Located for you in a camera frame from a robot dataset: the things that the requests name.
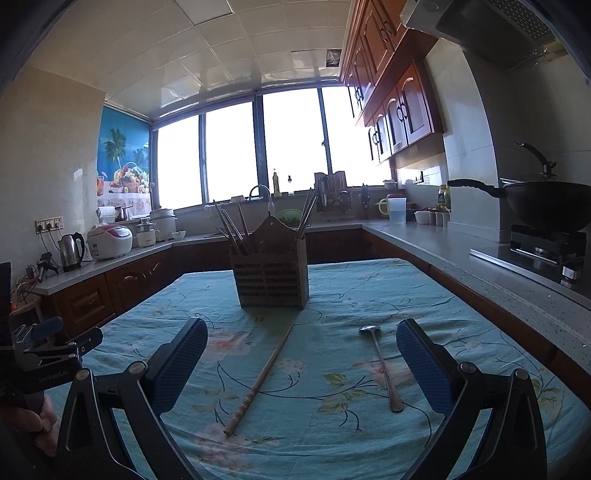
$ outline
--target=ceiling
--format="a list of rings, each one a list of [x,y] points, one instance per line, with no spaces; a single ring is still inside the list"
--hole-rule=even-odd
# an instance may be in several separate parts
[[[274,83],[338,77],[350,0],[78,0],[28,64],[157,119]]]

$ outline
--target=human hand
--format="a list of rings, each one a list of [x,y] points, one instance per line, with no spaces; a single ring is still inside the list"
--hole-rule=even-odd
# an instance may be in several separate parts
[[[0,419],[17,430],[39,432],[34,438],[35,445],[49,456],[56,455],[60,423],[49,395],[45,395],[39,415],[25,408],[1,405]]]

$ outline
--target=electric kettle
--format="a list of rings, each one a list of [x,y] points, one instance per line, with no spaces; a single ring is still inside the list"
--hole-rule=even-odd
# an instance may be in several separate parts
[[[78,250],[78,244],[76,240],[80,240],[82,246],[82,252]],[[82,258],[84,258],[84,252],[86,247],[84,245],[84,237],[82,234],[76,232],[74,235],[64,235],[60,240],[60,257],[61,266],[64,268],[64,272],[69,272],[80,268]]]

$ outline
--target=metal spoon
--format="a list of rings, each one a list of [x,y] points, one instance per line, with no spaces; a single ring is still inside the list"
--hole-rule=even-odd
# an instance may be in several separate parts
[[[382,356],[382,352],[379,350],[378,341],[376,340],[375,333],[380,331],[380,327],[377,325],[366,325],[365,327],[361,327],[359,329],[360,332],[371,332],[371,336],[374,339],[375,349],[378,351],[379,361],[382,362],[382,370],[384,370],[384,378],[386,379],[386,387],[388,389],[388,400],[390,403],[390,410],[392,411],[402,411],[402,400],[400,399],[400,395],[398,395],[398,390],[392,383],[392,379],[390,378],[390,374],[388,373],[388,367],[386,366],[386,362],[384,361],[384,357]]]

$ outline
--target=paper towel roll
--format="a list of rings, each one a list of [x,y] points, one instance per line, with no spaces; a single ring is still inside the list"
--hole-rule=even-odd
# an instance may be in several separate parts
[[[115,221],[115,218],[117,217],[117,214],[115,213],[115,207],[113,206],[98,207],[96,209],[96,214],[99,218],[99,223],[113,223]]]

